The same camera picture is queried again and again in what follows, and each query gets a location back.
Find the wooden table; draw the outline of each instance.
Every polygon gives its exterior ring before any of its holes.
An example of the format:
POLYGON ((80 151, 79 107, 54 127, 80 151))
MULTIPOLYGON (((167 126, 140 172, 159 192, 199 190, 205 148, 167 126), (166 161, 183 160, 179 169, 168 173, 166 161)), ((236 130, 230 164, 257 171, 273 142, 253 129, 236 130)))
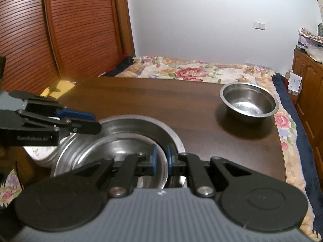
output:
POLYGON ((68 108, 97 119, 146 115, 170 126, 187 152, 202 160, 221 156, 282 181, 286 180, 280 139, 273 117, 248 125, 227 115, 222 85, 145 78, 89 78, 60 98, 68 108))

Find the stainless steel bowl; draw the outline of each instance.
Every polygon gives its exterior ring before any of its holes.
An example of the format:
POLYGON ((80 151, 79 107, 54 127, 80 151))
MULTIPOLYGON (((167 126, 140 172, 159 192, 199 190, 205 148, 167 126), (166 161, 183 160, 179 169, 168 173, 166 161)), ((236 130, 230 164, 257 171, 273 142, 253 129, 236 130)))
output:
POLYGON ((115 161, 120 161, 132 153, 145 154, 149 152, 151 144, 156 144, 158 153, 156 175, 139 178, 138 187, 163 188, 168 175, 164 151, 167 145, 173 143, 178 152, 185 152, 178 135, 164 123, 141 115, 114 116, 103 119, 100 123, 102 125, 100 134, 74 134, 60 146, 57 162, 52 168, 52 176, 100 158, 111 157, 115 161))
POLYGON ((220 90, 220 97, 228 113, 245 123, 259 123, 274 115, 279 108, 271 92, 251 83, 226 84, 220 90))

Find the bowl rim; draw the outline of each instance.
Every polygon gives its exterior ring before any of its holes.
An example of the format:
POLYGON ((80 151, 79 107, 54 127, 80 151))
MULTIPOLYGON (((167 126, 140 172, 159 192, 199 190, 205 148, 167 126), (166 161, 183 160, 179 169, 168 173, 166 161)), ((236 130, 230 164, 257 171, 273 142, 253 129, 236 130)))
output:
POLYGON ((247 82, 232 82, 232 83, 228 83, 228 84, 225 84, 224 86, 222 86, 222 88, 220 89, 220 98, 221 100, 225 103, 226 106, 230 107, 232 110, 242 114, 242 115, 246 115, 246 116, 249 116, 249 117, 255 117, 255 118, 266 118, 266 117, 269 117, 269 116, 272 116, 274 115, 275 113, 277 113, 278 109, 279 109, 279 102, 277 100, 277 98, 270 92, 268 91, 267 89, 265 89, 264 87, 262 86, 258 86, 257 84, 252 84, 252 83, 247 83, 247 82), (242 111, 236 107, 234 107, 233 105, 231 105, 224 97, 223 95, 223 91, 231 86, 231 85, 234 85, 234 84, 246 84, 246 85, 249 85, 249 86, 253 86, 253 87, 257 87, 265 92, 267 92, 275 101, 275 108, 273 109, 273 111, 269 112, 269 113, 265 113, 265 114, 259 114, 259 115, 253 115, 253 114, 249 114, 245 111, 242 111))

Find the yellow cloth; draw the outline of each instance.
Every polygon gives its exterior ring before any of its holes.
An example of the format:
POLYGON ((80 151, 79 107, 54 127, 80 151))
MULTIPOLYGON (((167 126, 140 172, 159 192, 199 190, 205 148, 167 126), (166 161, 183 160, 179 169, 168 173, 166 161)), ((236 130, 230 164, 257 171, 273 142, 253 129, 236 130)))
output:
POLYGON ((55 91, 51 91, 49 87, 47 87, 42 93, 41 96, 50 96, 53 98, 58 99, 63 94, 65 94, 67 91, 71 90, 75 85, 67 80, 60 80, 57 83, 57 86, 55 88, 55 91))

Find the wooden slat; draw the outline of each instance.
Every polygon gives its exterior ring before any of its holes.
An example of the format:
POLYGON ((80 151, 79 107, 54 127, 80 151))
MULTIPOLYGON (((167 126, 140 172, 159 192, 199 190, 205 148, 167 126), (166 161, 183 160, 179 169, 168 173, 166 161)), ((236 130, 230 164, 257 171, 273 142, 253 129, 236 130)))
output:
POLYGON ((50 0, 64 76, 80 81, 111 70, 120 58, 112 0, 50 0))
POLYGON ((42 6, 42 0, 0 0, 4 90, 41 93, 59 79, 42 6))

